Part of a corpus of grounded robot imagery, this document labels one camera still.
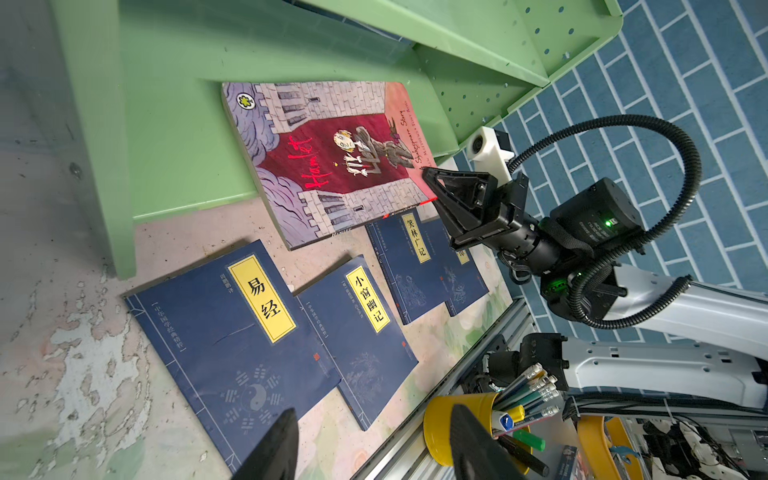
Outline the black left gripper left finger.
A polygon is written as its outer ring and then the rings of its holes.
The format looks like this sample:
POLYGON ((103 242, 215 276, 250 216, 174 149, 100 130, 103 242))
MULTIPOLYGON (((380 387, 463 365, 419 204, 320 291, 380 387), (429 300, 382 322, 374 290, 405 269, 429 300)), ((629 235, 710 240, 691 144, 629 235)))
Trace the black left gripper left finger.
POLYGON ((284 410, 262 440, 232 475, 232 480, 296 478, 299 425, 294 408, 284 410))

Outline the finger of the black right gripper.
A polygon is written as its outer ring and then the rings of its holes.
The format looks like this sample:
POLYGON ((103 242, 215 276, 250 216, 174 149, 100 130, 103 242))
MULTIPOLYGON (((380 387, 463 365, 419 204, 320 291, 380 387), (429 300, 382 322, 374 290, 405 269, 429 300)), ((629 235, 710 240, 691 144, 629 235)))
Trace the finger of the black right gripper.
POLYGON ((481 240, 499 232, 498 181, 492 174, 425 167, 422 178, 436 196, 435 208, 452 240, 481 240))

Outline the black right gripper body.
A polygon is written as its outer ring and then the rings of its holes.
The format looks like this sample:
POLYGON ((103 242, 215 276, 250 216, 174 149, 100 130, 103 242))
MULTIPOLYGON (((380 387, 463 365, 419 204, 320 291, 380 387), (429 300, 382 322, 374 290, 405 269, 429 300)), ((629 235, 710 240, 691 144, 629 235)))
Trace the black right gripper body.
POLYGON ((499 232, 481 240, 452 240, 455 248, 483 244, 513 260, 523 260, 535 250, 539 237, 536 221, 525 211, 529 178, 519 173, 511 181, 499 185, 494 200, 499 204, 499 232))

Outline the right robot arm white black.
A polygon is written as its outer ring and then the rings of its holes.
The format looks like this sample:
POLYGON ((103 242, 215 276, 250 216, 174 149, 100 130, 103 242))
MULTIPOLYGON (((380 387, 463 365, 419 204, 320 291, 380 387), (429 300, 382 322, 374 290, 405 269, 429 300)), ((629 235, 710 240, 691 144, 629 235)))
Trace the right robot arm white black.
POLYGON ((607 339, 637 335, 632 353, 568 346, 571 387, 682 394, 743 408, 767 408, 765 295, 671 277, 627 262, 642 250, 639 211, 601 179, 535 219, 526 176, 428 168, 436 208, 456 248, 483 245, 513 280, 536 280, 553 317, 607 339))

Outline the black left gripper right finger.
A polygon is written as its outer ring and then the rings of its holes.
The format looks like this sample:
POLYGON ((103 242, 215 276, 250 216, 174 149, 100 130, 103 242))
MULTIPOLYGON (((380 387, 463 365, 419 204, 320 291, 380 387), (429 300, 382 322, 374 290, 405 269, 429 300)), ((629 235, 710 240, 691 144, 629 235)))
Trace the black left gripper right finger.
POLYGON ((525 478, 511 455, 465 405, 457 404, 451 410, 449 442, 456 479, 525 478))

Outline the red pink Hamlet book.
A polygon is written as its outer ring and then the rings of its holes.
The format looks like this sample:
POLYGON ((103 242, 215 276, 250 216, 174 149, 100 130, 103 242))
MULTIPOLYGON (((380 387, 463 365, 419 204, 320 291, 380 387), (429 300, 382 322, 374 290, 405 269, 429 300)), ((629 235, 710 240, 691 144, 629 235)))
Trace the red pink Hamlet book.
POLYGON ((280 237, 296 250, 435 200, 398 82, 224 82, 222 102, 280 237))

